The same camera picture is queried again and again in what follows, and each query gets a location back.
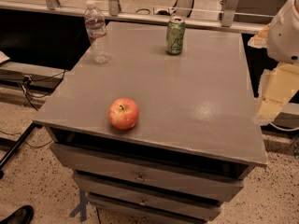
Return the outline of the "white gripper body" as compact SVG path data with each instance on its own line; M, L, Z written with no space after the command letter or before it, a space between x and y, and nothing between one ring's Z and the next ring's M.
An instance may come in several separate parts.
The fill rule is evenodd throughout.
M285 105L299 91L299 65L279 63L270 73L264 98Z

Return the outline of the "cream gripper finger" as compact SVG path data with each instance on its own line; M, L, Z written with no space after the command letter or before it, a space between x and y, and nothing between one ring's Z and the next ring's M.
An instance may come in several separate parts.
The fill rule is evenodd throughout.
M259 119L275 119L281 112L284 104L275 100L258 99L256 117Z
M257 35L253 36L249 40L248 45L255 49L266 49L268 31L269 31L269 26L266 25Z

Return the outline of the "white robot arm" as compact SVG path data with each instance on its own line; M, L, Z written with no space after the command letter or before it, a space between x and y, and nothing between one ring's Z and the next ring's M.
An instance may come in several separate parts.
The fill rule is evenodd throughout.
M287 0L248 45L265 48L268 57L278 62L272 71L264 70L260 78L254 118L265 125L272 122L299 91L299 0Z

